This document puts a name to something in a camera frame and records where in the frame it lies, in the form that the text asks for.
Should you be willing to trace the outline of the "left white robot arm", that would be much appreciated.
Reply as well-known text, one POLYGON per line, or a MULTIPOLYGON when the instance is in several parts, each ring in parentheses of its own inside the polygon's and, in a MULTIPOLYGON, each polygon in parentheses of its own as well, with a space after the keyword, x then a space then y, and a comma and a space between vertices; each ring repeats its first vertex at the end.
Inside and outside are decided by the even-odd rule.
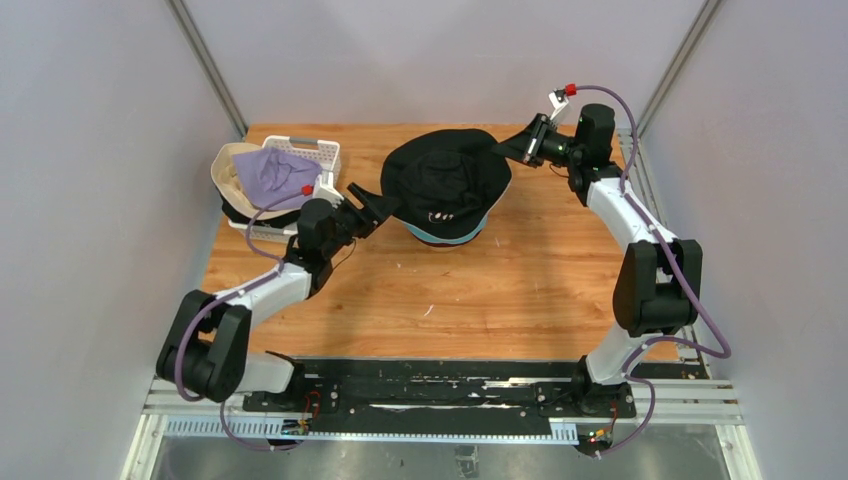
POLYGON ((402 204, 355 183, 348 190, 351 199, 314 198, 302 205, 296 235, 266 273, 215 293, 187 293, 158 355, 157 376, 173 383, 189 402, 222 403, 236 393, 268 392, 279 411, 298 411, 307 389, 295 379, 295 360, 252 353, 249 338, 265 320, 316 295, 334 271, 334 256, 370 236, 402 204))

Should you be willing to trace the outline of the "maroon bucket hat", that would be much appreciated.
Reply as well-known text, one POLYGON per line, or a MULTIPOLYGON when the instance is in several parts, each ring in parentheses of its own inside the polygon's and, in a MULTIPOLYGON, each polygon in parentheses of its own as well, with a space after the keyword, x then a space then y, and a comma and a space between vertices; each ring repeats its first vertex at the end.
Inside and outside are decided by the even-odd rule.
POLYGON ((424 245, 427 248, 429 248, 433 251, 447 252, 447 251, 462 248, 465 245, 467 245, 467 242, 464 242, 464 243, 431 243, 431 242, 425 242, 424 245))

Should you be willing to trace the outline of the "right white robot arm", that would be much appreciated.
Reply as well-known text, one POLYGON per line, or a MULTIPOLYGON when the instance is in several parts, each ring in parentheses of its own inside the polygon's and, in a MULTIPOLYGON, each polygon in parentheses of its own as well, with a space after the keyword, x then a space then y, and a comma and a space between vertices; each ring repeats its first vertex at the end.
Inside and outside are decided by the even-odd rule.
POLYGON ((565 168, 570 190, 601 219, 624 253, 612 296, 615 323, 574 375, 572 404, 587 417, 609 407, 608 385, 625 382, 648 341, 695 321, 703 258, 696 241, 681 240, 657 224, 634 197, 621 178, 622 168, 611 159, 614 132, 613 109, 588 104, 571 136, 558 133, 551 118, 538 114, 493 149, 533 168, 544 163, 565 168))

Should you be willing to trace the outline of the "teal bucket hat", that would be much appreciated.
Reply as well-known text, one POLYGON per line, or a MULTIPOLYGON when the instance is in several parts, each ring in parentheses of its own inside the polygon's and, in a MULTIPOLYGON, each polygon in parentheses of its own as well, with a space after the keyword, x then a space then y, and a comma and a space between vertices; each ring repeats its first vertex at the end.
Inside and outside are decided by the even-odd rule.
POLYGON ((433 232, 426 230, 420 226, 401 221, 401 224, 407 231, 418 241, 425 243, 464 243, 473 241, 487 226, 488 217, 483 216, 480 221, 468 229, 460 228, 459 230, 451 230, 445 232, 433 232))

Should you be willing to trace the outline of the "beige bucket hat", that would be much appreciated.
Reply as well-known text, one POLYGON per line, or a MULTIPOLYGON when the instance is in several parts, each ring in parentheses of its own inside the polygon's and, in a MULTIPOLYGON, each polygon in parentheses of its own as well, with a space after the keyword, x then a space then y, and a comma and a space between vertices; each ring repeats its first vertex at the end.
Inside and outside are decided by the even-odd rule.
POLYGON ((433 232, 474 227, 512 181, 507 160, 491 148, 497 140, 476 129, 441 129, 415 137, 384 160, 380 187, 401 200, 400 222, 433 232))

